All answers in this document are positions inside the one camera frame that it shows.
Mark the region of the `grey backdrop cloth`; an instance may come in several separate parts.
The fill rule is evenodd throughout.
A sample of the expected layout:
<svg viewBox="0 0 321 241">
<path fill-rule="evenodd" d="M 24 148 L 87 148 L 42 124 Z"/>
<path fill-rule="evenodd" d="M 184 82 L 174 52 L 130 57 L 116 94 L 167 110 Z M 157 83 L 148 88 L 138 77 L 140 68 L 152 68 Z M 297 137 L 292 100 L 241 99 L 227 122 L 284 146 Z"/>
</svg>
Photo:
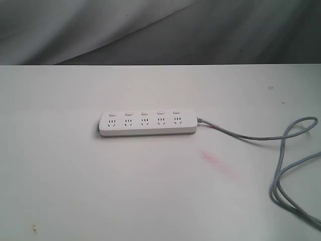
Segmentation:
<svg viewBox="0 0 321 241">
<path fill-rule="evenodd" d="M 2 65 L 320 63 L 320 1 L 1 1 Z"/>
</svg>

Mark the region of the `white five-outlet power strip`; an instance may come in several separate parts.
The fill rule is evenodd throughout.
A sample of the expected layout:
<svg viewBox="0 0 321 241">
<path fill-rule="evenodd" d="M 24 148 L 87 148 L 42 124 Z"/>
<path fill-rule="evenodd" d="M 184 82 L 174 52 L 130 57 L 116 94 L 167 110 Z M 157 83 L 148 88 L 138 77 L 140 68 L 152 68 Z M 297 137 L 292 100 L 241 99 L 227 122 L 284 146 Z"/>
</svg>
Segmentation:
<svg viewBox="0 0 321 241">
<path fill-rule="evenodd" d="M 192 109 L 104 112 L 98 122 L 102 137 L 193 134 L 198 119 Z"/>
</svg>

